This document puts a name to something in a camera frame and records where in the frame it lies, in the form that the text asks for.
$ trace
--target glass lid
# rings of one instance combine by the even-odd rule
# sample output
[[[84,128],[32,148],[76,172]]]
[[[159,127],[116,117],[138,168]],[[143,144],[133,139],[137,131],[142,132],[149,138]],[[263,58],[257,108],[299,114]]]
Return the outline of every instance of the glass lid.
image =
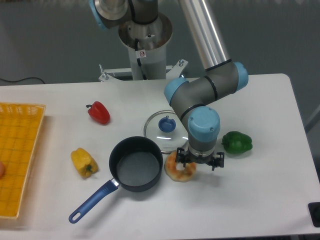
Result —
[[[188,144],[188,132],[174,111],[152,114],[144,124],[143,135],[154,141],[163,154],[170,154]]]

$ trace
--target pepper stem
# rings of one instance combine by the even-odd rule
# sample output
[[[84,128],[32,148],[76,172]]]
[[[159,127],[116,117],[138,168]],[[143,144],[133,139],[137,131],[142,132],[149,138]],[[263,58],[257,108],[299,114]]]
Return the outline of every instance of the pepper stem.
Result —
[[[86,169],[85,170],[87,170],[87,171],[89,171],[89,172],[91,172],[92,173],[92,166],[91,165],[88,165],[88,166],[86,166]]]

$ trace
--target green bell pepper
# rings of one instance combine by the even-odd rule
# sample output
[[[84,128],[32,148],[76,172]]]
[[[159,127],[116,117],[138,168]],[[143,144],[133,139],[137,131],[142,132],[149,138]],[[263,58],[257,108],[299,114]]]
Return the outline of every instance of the green bell pepper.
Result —
[[[239,131],[230,131],[222,138],[224,150],[229,154],[243,154],[252,149],[252,139]]]

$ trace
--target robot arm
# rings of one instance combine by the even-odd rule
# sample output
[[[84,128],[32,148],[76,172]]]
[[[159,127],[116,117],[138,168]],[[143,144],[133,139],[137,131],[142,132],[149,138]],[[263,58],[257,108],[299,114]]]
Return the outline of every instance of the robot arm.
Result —
[[[215,154],[220,131],[218,113],[206,105],[244,88],[248,73],[244,66],[233,63],[207,0],[179,0],[206,75],[192,82],[185,78],[172,80],[164,90],[188,132],[188,151],[177,150],[176,162],[195,162],[215,167],[224,166],[224,153]]]
[[[224,166],[224,153],[215,154],[220,131],[218,113],[206,105],[244,88],[248,73],[233,63],[225,48],[208,0],[179,0],[206,75],[189,82],[176,78],[164,95],[188,132],[188,151],[178,148],[176,162]],[[91,0],[93,13],[108,28],[119,25],[128,48],[133,79],[164,79],[166,44],[172,35],[168,18],[158,13],[157,0]],[[136,55],[143,51],[145,58]]]

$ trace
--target yellow bell pepper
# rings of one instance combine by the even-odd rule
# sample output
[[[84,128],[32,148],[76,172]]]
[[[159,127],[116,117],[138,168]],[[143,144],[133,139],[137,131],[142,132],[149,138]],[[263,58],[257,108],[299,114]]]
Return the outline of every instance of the yellow bell pepper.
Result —
[[[71,152],[71,159],[76,170],[83,178],[88,178],[91,176],[91,174],[94,174],[98,171],[97,162],[86,150],[81,147]]]

